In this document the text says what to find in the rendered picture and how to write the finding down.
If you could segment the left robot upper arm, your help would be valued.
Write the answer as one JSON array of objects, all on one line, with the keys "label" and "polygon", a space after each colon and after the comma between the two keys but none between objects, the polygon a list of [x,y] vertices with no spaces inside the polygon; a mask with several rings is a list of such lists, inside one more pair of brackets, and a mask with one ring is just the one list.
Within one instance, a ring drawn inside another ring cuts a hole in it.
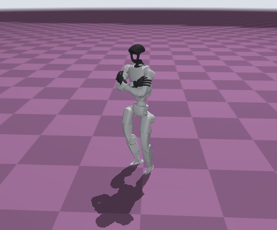
[{"label": "left robot upper arm", "polygon": [[[155,77],[155,72],[152,71],[152,70],[149,69],[149,68],[146,68],[146,70],[145,70],[145,72],[144,72],[144,76],[145,76],[145,77],[148,77],[148,78],[146,78],[146,79],[152,80],[152,79]],[[151,82],[151,81],[147,81],[147,82]],[[145,83],[145,84],[150,85],[149,83]],[[146,92],[147,92],[148,88],[149,88],[149,86],[142,86],[141,89],[142,89],[143,93],[142,93],[142,95],[140,95],[140,96],[138,96],[138,97],[143,98],[143,97],[146,95]]]}]

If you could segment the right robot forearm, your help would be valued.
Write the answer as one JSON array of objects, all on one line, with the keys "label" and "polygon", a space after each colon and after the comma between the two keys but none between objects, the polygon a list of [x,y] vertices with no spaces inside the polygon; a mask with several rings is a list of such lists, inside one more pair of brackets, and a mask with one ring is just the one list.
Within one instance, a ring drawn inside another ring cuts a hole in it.
[{"label": "right robot forearm", "polygon": [[[133,86],[134,86],[134,85],[133,85],[133,82],[128,83],[128,85],[129,85],[130,87],[133,87]],[[125,89],[124,89],[123,87],[121,87],[120,83],[117,83],[115,87],[116,87],[117,89],[120,89],[121,91],[125,91]]]}]

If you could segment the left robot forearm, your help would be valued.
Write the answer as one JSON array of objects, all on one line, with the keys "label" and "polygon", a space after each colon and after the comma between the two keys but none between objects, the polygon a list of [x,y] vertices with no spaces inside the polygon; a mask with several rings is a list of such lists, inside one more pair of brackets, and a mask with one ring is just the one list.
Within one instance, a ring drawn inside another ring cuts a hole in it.
[{"label": "left robot forearm", "polygon": [[130,92],[132,95],[140,96],[143,93],[142,89],[130,87],[128,84],[124,83],[123,81],[121,83],[121,87],[123,87],[125,91]]}]

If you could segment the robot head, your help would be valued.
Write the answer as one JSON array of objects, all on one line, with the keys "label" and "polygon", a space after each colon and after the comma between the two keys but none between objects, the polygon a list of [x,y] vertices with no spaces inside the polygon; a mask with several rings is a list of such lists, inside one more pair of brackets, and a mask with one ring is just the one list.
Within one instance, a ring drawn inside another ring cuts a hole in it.
[{"label": "robot head", "polygon": [[[145,52],[144,46],[142,46],[140,44],[136,44],[136,45],[133,45],[128,51],[130,52],[132,62],[135,63],[135,65],[134,65],[135,68],[141,67],[141,66],[139,66],[139,64],[144,65],[142,60],[139,59],[140,54],[142,52]],[[133,54],[137,55],[137,59],[133,59]]]}]

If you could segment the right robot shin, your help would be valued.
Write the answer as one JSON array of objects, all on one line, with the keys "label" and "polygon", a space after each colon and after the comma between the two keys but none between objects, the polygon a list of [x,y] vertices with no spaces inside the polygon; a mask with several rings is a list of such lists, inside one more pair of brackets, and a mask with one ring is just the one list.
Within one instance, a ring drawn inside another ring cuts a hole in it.
[{"label": "right robot shin", "polygon": [[127,145],[129,147],[131,153],[133,154],[134,158],[136,159],[136,161],[141,162],[140,156],[139,156],[139,145],[138,145],[138,143],[130,144],[129,142],[127,142]]}]

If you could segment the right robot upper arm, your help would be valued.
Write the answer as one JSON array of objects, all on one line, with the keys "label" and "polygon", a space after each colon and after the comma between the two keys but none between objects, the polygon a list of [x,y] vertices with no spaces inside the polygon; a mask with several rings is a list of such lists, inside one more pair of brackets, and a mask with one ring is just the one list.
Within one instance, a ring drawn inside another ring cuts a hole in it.
[{"label": "right robot upper arm", "polygon": [[[129,66],[131,66],[131,65],[125,65],[124,66],[124,68],[123,68],[123,78],[125,79],[125,80],[127,80],[127,78],[128,78],[128,76],[129,76],[129,74],[128,74],[128,68],[129,68]],[[117,89],[117,88],[116,88]],[[118,89],[119,91],[121,91],[120,89]]]}]

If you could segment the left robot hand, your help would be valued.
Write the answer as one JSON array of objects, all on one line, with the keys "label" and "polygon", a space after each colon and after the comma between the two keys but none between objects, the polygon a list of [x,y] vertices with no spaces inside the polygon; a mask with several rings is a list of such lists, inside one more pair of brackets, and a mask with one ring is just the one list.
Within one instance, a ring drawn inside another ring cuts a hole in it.
[{"label": "left robot hand", "polygon": [[117,82],[119,82],[120,84],[122,83],[122,81],[127,84],[126,80],[123,78],[123,71],[119,71],[116,77]]}]

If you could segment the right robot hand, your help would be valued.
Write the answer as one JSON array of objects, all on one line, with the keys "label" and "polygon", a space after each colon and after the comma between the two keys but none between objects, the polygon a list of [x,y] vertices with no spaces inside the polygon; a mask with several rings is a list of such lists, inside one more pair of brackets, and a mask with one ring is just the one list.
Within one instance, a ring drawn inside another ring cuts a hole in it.
[{"label": "right robot hand", "polygon": [[150,86],[148,84],[145,84],[145,83],[149,83],[151,84],[151,82],[147,82],[147,81],[152,81],[152,80],[148,80],[146,79],[148,77],[145,77],[145,76],[142,76],[141,78],[139,78],[137,81],[133,81],[133,88],[137,88],[137,87],[141,87],[141,86]]}]

